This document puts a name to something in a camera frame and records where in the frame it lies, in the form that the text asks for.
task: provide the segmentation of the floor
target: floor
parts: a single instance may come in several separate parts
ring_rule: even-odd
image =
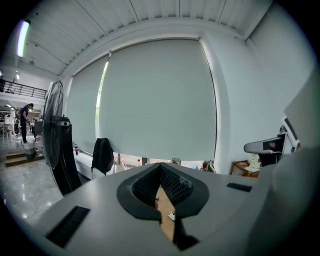
[[[24,151],[21,140],[21,136],[0,136],[0,194],[13,214],[34,225],[63,196],[44,160],[5,167],[7,154]]]

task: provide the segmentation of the white wall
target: white wall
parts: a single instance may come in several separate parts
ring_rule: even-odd
[[[273,114],[269,102],[271,93],[249,48],[240,41],[213,34],[206,34],[203,39],[209,52],[214,53],[212,71],[221,118],[217,147],[224,148],[216,151],[225,152],[228,148],[228,154],[220,155],[215,167],[220,173],[228,174],[232,161],[248,158],[249,154],[244,152],[246,143],[271,138],[278,128],[269,125]]]
[[[39,78],[37,76],[26,73],[21,73],[20,79],[15,79],[15,82],[25,86],[35,87],[47,91],[49,89],[51,80],[46,78]]]
[[[165,19],[165,23],[162,22],[162,19],[155,19],[130,25],[119,29],[116,38],[111,33],[101,39],[103,43],[98,41],[94,49],[91,46],[90,51],[83,51],[63,75],[73,75],[86,65],[85,59],[90,62],[109,50],[128,44],[155,38],[201,37],[218,97],[215,168],[218,173],[228,174],[233,160],[248,158],[244,144],[271,138],[279,130],[278,125],[270,124],[272,94],[262,70],[249,47],[235,38],[234,31],[224,33],[213,22],[198,23],[198,20],[195,24],[190,19]]]
[[[271,91],[272,123],[280,126],[284,109],[306,83],[317,57],[295,20],[275,3],[247,43]]]

